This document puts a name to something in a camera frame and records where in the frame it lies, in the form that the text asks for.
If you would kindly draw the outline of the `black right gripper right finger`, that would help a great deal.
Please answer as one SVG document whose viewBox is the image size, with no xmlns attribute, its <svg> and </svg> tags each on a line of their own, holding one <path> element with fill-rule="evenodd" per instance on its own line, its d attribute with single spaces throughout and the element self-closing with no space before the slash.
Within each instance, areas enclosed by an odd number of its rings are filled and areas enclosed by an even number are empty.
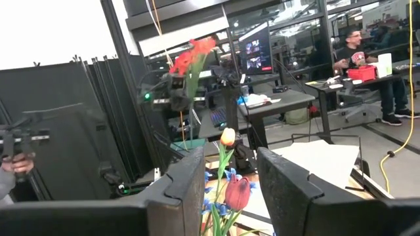
<svg viewBox="0 0 420 236">
<path fill-rule="evenodd" d="M 257 150 L 262 195 L 278 236 L 419 234 L 419 199 L 362 199 L 265 147 Z"/>
</svg>

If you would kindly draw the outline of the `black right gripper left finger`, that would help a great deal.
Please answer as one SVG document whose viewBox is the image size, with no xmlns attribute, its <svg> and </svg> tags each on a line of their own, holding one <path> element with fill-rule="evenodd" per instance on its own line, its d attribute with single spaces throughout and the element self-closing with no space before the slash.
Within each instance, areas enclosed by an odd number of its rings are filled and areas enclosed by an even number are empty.
<svg viewBox="0 0 420 236">
<path fill-rule="evenodd" d="M 205 159 L 197 147 L 145 190 L 100 201 L 39 201 L 1 208 L 2 236 L 198 235 Z"/>
</svg>

